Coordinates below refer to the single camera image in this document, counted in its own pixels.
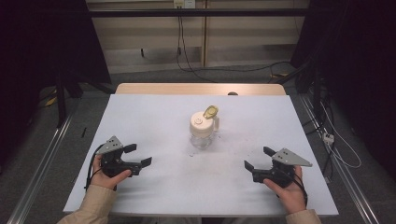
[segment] black curtain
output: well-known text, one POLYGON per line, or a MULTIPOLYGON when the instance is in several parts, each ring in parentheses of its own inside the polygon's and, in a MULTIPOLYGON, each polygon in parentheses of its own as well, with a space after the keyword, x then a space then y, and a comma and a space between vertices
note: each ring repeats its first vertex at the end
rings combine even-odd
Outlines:
POLYGON ((54 86, 56 74, 66 82, 80 82, 80 74, 110 83, 91 18, 43 10, 88 11, 84 0, 0 1, 2 163, 24 135, 40 90, 54 86))
MULTIPOLYGON (((330 48, 317 52, 324 60, 316 67, 370 153, 396 179, 396 6, 388 0, 351 0, 343 4, 347 9, 339 14, 341 20, 331 34, 330 48)), ((311 22, 313 27, 303 30, 293 56, 296 66, 316 47, 309 46, 309 42, 319 42, 318 32, 323 28, 319 27, 320 21, 308 20, 306 25, 311 22)))

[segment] electrical outlet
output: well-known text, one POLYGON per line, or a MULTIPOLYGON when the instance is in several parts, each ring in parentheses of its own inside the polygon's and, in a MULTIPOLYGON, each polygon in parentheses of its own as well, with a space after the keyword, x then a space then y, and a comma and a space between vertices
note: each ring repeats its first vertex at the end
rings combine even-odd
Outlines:
POLYGON ((184 8, 184 0, 174 0, 174 8, 184 8))
POLYGON ((195 0, 184 0, 184 8, 195 8, 195 0))
POLYGON ((329 134, 329 133, 324 133, 323 134, 323 142, 331 145, 334 142, 334 135, 329 134))

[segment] black cable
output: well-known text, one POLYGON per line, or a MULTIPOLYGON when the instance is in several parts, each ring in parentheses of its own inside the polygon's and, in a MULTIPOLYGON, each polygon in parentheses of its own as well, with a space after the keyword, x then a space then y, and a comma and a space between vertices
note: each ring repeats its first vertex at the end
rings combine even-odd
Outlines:
POLYGON ((186 44, 185 44, 185 41, 184 41, 183 19, 181 17, 178 17, 177 66, 180 68, 180 70, 182 70, 184 72, 193 72, 196 77, 198 77, 198 78, 200 78, 202 80, 210 81, 210 82, 216 82, 216 81, 213 81, 213 80, 208 79, 208 78, 200 77, 195 72, 199 72, 199 71, 254 72, 254 71, 260 71, 260 70, 263 70, 263 69, 266 69, 266 68, 270 68, 270 70, 271 70, 271 79, 268 81, 268 83, 270 83, 270 81, 272 80, 272 77, 274 75, 273 71, 272 71, 272 66, 277 65, 277 64, 281 64, 281 63, 290 63, 290 62, 277 62, 277 63, 272 63, 270 65, 265 65, 264 67, 253 68, 253 69, 245 69, 245 70, 225 69, 225 68, 198 68, 198 69, 192 69, 192 67, 190 65, 190 62, 189 62, 189 58, 187 57, 186 44), (187 65, 189 66, 190 69, 182 68, 180 66, 180 62, 178 60, 178 55, 179 55, 179 50, 180 50, 180 38, 182 39, 182 42, 183 42, 184 56, 186 58, 187 65))
POLYGON ((280 173, 282 173, 284 176, 286 176, 288 179, 290 179, 291 181, 293 181, 294 184, 296 184, 296 185, 300 188, 300 190, 303 192, 304 203, 305 203, 305 206, 306 206, 306 205, 308 204, 308 194, 307 194, 306 191, 305 191, 305 187, 304 187, 303 180, 302 180, 299 176, 294 175, 294 176, 297 176, 297 178, 300 180, 300 182, 301 182, 301 184, 300 184, 295 178, 291 178, 291 177, 290 177, 288 174, 286 174, 284 171, 279 170, 279 169, 278 169, 278 171, 279 171, 280 173))
POLYGON ((182 19, 181 17, 178 17, 177 65, 178 65, 178 67, 179 67, 182 71, 185 71, 185 72, 192 72, 196 77, 200 78, 201 80, 216 83, 216 81, 213 81, 213 80, 211 80, 211 79, 198 76, 198 74, 196 74, 195 71, 191 68, 190 62, 189 62, 189 58, 187 57, 186 43, 185 43, 185 41, 184 41, 183 19, 182 19), (184 56, 185 56, 185 58, 186 58, 187 65, 189 66, 190 70, 186 70, 186 69, 182 68, 182 67, 180 66, 179 61, 178 61, 178 51, 179 51, 179 49, 180 49, 180 30, 181 30, 181 39, 182 39, 182 41, 183 41, 184 56))
POLYGON ((88 167, 87 182, 86 182, 85 187, 84 187, 85 191, 88 190, 88 187, 89 187, 90 184, 91 184, 92 176, 94 176, 98 171, 101 170, 101 169, 99 169, 99 170, 95 171, 95 173, 93 173, 93 175, 91 175, 93 160, 95 159, 96 152, 99 150, 99 148, 101 148, 102 145, 100 145, 100 146, 93 152, 93 155, 92 155, 92 157, 91 157, 90 166, 88 167))

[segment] hand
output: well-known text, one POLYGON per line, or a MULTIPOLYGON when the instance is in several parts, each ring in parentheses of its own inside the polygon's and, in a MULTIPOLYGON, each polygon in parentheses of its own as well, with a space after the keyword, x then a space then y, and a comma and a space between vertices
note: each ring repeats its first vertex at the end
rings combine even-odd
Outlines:
MULTIPOLYGON (((303 180, 303 172, 300 166, 294 167, 295 174, 300 177, 295 179, 300 183, 303 180)), ((294 182, 282 189, 278 184, 270 179, 264 179, 264 184, 279 196, 280 201, 288 214, 293 214, 306 210, 303 191, 294 182)))
POLYGON ((95 159, 93 160, 92 170, 94 175, 91 180, 91 184, 93 185, 104 187, 107 189, 114 189, 122 180, 126 179, 132 173, 131 170, 125 170, 119 175, 110 178, 107 175, 105 175, 102 172, 102 170, 100 170, 101 159, 102 159, 102 155, 96 155, 95 159))

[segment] cable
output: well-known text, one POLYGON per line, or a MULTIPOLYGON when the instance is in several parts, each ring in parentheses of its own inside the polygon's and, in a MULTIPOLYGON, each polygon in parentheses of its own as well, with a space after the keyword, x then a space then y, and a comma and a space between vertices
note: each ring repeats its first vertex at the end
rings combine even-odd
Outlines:
POLYGON ((185 71, 185 72, 192 72, 196 77, 198 77, 198 78, 200 78, 200 79, 202 79, 202 80, 216 83, 216 81, 213 81, 213 80, 211 80, 211 79, 198 76, 198 74, 196 74, 195 71, 191 68, 190 62, 189 62, 189 58, 187 57, 186 43, 184 42, 183 19, 182 19, 181 17, 178 17, 177 65, 178 65, 178 67, 179 67, 182 71, 185 71), (181 30, 181 38, 182 38, 182 41, 183 41, 184 56, 186 57, 187 65, 189 66, 190 70, 185 70, 185 69, 183 69, 183 68, 180 66, 180 63, 179 63, 179 61, 178 61, 178 51, 179 51, 179 49, 180 49, 180 30, 181 30))
POLYGON ((91 184, 92 176, 94 176, 98 171, 100 171, 100 170, 102 169, 102 168, 101 168, 101 169, 95 171, 95 172, 93 173, 93 175, 91 175, 93 160, 95 159, 96 152, 99 150, 99 148, 100 148, 102 145, 100 145, 100 146, 93 152, 93 155, 92 155, 92 157, 91 157, 90 166, 88 167, 87 182, 86 182, 85 187, 84 187, 84 189, 85 189, 86 191, 88 190, 88 187, 89 187, 90 184, 91 184))
POLYGON ((359 168, 359 167, 361 167, 361 158, 359 157, 358 153, 357 153, 357 152, 355 151, 355 149, 353 149, 353 147, 341 136, 341 134, 340 134, 339 132, 337 132, 337 130, 334 128, 334 126, 332 125, 332 122, 330 121, 329 114, 327 113, 327 111, 324 110, 324 112, 325 112, 325 114, 326 114, 327 119, 329 120, 330 125, 331 125, 332 128, 334 129, 334 132, 346 143, 346 145, 352 150, 352 152, 353 152, 353 153, 356 155, 356 157, 358 158, 358 160, 359 160, 359 165, 351 165, 351 164, 347 163, 346 161, 344 161, 344 160, 341 158, 340 155, 338 155, 337 153, 335 153, 335 151, 332 149, 332 147, 331 147, 328 143, 326 143, 326 144, 328 145, 328 147, 329 147, 329 150, 334 154, 334 157, 337 158, 339 161, 341 161, 344 165, 346 165, 346 166, 348 166, 348 167, 351 167, 351 168, 359 168))
POLYGON ((263 70, 263 69, 266 69, 266 68, 270 68, 270 70, 271 70, 271 79, 268 81, 268 83, 270 83, 270 81, 272 80, 272 77, 274 76, 273 71, 272 71, 272 67, 274 65, 281 64, 281 63, 290 63, 290 62, 277 62, 277 63, 272 63, 270 65, 265 65, 264 67, 253 68, 253 69, 245 69, 245 70, 242 70, 242 69, 241 70, 240 69, 225 69, 225 68, 199 68, 199 69, 192 69, 192 67, 190 65, 190 62, 189 62, 189 58, 187 57, 186 43, 185 43, 185 40, 184 40, 183 19, 181 17, 178 17, 177 65, 180 68, 180 70, 182 70, 184 72, 193 72, 196 77, 198 77, 198 78, 200 78, 202 80, 210 81, 210 82, 216 82, 216 81, 210 80, 208 78, 200 77, 195 72, 199 72, 199 71, 254 72, 254 71, 260 71, 260 70, 263 70), (186 58, 187 65, 189 66, 190 69, 182 68, 181 65, 180 65, 180 62, 178 60, 178 55, 179 55, 179 50, 180 50, 180 38, 181 38, 182 43, 183 43, 184 56, 186 58))
POLYGON ((288 174, 286 174, 284 171, 282 171, 282 170, 280 170, 280 169, 278 169, 278 171, 280 172, 280 173, 282 173, 284 176, 286 176, 288 179, 290 179, 291 181, 293 181, 294 182, 294 184, 296 184, 300 189, 301 189, 301 191, 303 192, 303 195, 304 195, 304 202, 305 202, 305 206, 308 204, 308 194, 306 193, 306 191, 305 191, 305 187, 304 187, 304 183, 303 183, 303 180, 299 177, 299 176, 297 176, 297 175, 294 175, 294 176, 296 176, 299 180, 300 180, 300 182, 301 182, 301 184, 295 179, 295 178, 291 178, 288 174))

